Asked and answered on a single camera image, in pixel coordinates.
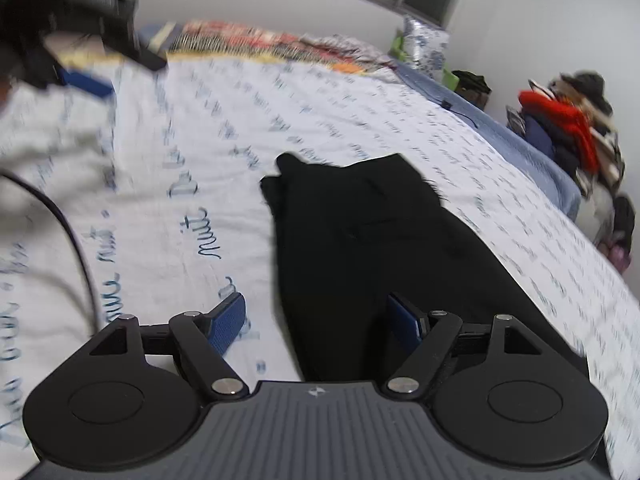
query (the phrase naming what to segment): silver screw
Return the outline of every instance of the silver screw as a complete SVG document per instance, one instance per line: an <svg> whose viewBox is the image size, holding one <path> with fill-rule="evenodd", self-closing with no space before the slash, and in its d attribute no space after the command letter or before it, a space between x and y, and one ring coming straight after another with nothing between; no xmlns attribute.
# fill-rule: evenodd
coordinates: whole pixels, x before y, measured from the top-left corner
<svg viewBox="0 0 640 480"><path fill-rule="evenodd" d="M410 394L420 387L420 383L411 377L394 377L386 387L396 394Z"/></svg>
<svg viewBox="0 0 640 480"><path fill-rule="evenodd" d="M233 377L225 377L215 381L211 385L211 389L219 394L233 395L240 392L243 386L242 381L234 379Z"/></svg>

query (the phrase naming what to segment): blue bedspread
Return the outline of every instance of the blue bedspread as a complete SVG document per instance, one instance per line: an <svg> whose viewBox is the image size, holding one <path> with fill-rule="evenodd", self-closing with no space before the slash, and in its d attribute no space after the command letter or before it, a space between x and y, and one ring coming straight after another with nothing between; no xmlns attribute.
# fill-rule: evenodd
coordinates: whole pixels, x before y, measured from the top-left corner
<svg viewBox="0 0 640 480"><path fill-rule="evenodd" d="M424 74L403 63L398 63L397 74L405 84L430 101L439 103L446 99L452 105L451 110L472 118L478 126L478 133L504 157L504 160L533 180L560 211L572 221L575 220L580 206L580 190L552 160L506 126L497 123L482 110ZM468 119L460 115L459 117L471 127L475 127Z"/></svg>

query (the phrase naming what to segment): white wall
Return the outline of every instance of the white wall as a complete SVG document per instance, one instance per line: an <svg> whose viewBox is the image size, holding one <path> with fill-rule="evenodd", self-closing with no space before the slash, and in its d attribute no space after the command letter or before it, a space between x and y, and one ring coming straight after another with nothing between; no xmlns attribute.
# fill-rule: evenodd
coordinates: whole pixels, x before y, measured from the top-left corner
<svg viewBox="0 0 640 480"><path fill-rule="evenodd" d="M640 212L640 0L456 0L448 62L483 74L494 89L487 112L504 122L504 105L533 78L592 69L606 80L627 162L624 189ZM344 33L386 50L401 16L363 0L140 0L137 24L204 18L274 30ZM626 278L640 296L640 229L635 268Z"/></svg>
<svg viewBox="0 0 640 480"><path fill-rule="evenodd" d="M448 61L483 74L494 90L487 112L506 120L527 79L596 70L606 82L626 160L623 190L640 217L640 0L460 0ZM640 228L625 279L640 297Z"/></svg>

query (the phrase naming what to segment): gray ribbed plate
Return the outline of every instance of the gray ribbed plate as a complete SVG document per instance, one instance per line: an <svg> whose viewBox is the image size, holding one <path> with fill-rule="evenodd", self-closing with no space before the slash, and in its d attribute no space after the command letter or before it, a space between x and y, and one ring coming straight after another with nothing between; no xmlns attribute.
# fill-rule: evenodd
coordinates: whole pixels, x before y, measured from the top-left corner
<svg viewBox="0 0 640 480"><path fill-rule="evenodd" d="M49 462L29 480L605 480L587 463L517 472L464 455L425 411L388 400L370 383L262 383L246 400L217 404L171 454L113 473Z"/></svg>

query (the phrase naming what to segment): orange fabric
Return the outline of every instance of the orange fabric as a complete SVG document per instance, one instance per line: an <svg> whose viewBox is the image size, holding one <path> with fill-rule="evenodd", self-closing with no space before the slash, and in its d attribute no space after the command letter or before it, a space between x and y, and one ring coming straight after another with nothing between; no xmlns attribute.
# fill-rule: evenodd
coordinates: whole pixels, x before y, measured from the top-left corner
<svg viewBox="0 0 640 480"><path fill-rule="evenodd" d="M589 121L581 110L558 101L551 101L530 90L520 92L518 99L524 111L545 114L553 124L575 137L580 150L582 168L590 173L598 173L600 165L593 137L591 137Z"/></svg>

